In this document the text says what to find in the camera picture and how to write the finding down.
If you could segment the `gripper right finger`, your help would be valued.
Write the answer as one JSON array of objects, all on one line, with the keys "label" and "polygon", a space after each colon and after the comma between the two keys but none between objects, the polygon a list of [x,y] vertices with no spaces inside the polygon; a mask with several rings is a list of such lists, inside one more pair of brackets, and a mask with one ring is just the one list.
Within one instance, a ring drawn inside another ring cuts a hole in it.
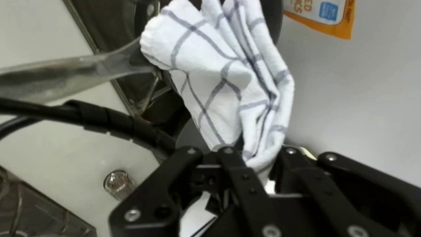
[{"label": "gripper right finger", "polygon": [[283,237],[421,237],[421,188],[339,153],[283,147],[270,180]]}]

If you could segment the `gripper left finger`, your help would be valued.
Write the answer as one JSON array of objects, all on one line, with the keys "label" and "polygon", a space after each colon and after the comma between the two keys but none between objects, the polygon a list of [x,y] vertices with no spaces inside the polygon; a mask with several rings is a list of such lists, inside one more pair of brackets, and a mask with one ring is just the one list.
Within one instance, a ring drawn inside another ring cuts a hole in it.
[{"label": "gripper left finger", "polygon": [[110,214],[111,237],[179,237],[181,214],[202,192],[221,213],[200,237],[282,237],[271,198],[239,152],[182,147]]}]

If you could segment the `white grey checked kitchen towel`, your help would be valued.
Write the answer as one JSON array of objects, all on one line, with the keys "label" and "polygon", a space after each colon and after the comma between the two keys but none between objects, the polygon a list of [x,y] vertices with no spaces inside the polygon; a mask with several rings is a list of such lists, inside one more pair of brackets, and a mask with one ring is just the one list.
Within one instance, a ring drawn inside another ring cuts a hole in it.
[{"label": "white grey checked kitchen towel", "polygon": [[273,43],[260,0],[171,0],[148,21],[141,52],[170,73],[210,150],[243,141],[260,181],[289,127],[295,84]]}]

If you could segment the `orange snack packet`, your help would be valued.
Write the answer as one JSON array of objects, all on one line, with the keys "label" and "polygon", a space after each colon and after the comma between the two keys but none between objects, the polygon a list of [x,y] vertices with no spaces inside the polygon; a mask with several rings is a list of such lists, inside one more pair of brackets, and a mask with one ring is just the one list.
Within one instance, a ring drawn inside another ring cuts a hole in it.
[{"label": "orange snack packet", "polygon": [[284,15],[339,39],[351,39],[356,0],[283,0]]}]

